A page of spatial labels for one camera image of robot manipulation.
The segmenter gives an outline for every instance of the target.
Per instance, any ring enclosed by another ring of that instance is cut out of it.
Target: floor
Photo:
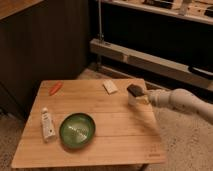
[[[110,78],[86,69],[78,79]],[[186,115],[164,108],[154,108],[160,135],[167,152],[164,164],[151,164],[145,170],[152,171],[212,171],[213,126],[196,115]],[[10,171],[24,124],[12,116],[0,115],[0,170]],[[63,168],[63,171],[136,171],[140,166],[105,166]]]

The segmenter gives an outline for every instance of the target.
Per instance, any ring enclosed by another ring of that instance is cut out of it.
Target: wooden table
[[[108,95],[104,80],[62,81],[53,96],[50,88],[57,81],[43,81],[15,153],[12,168],[70,167],[160,163],[165,152],[151,105],[128,105],[127,86],[145,88],[143,79],[116,79],[119,91]],[[52,113],[56,132],[70,114],[84,112],[96,123],[92,142],[77,151],[64,149],[57,140],[44,143],[41,109]]]

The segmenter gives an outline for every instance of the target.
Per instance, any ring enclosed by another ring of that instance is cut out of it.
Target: red object
[[[63,83],[62,82],[57,82],[49,91],[49,95],[52,96],[55,94],[61,87]]]

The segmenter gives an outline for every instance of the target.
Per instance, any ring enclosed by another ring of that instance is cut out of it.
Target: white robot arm
[[[139,88],[133,88],[135,85],[130,86],[127,88],[130,94],[129,101],[131,98],[137,99],[138,95],[146,95],[148,101],[154,106],[172,107],[184,112],[197,113],[213,125],[213,104],[204,102],[185,89],[175,89],[173,91],[165,91],[162,89],[150,90],[146,92],[142,91],[141,94]]]

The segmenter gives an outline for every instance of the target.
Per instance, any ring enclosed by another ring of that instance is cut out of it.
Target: green bowl
[[[94,120],[85,113],[74,113],[61,124],[59,134],[62,143],[71,149],[82,148],[95,133]]]

